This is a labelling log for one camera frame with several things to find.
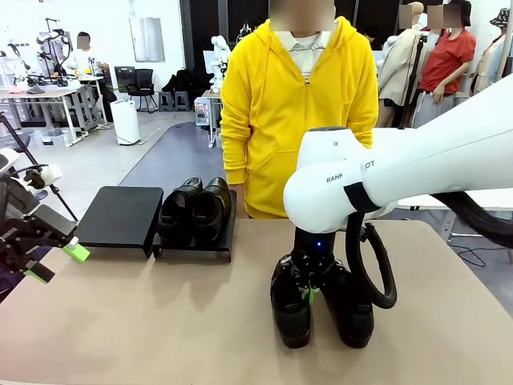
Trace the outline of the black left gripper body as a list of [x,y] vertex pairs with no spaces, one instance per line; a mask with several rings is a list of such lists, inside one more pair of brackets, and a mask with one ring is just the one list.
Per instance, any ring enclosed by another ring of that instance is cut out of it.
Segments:
[[27,261],[35,260],[32,252],[39,247],[50,247],[43,239],[45,229],[40,214],[46,206],[40,206],[25,217],[13,217],[1,225],[1,269],[9,274],[24,274]]

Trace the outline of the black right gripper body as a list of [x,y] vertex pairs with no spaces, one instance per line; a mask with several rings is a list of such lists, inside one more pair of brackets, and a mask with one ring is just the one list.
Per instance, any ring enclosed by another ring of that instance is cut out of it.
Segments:
[[322,276],[335,262],[336,233],[309,233],[295,229],[292,250],[279,260],[279,285],[299,289],[301,282]]

